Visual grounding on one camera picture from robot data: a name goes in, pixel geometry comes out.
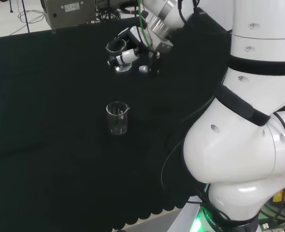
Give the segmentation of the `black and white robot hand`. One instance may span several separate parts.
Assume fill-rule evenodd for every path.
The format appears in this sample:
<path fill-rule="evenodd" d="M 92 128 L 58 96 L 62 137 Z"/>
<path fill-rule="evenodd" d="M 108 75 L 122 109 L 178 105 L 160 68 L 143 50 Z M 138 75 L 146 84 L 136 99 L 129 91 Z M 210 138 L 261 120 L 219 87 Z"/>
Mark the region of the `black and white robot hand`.
<path fill-rule="evenodd" d="M 160 74 L 164 55 L 168 54 L 172 47 L 170 40 L 160 38 L 154 32 L 147 35 L 145 29 L 133 26 L 124 29 L 108 42 L 105 50 L 108 54 L 107 63 L 114 72 L 128 72 L 135 61 L 147 57 L 148 63 L 139 66 L 138 71 L 156 76 Z"/>

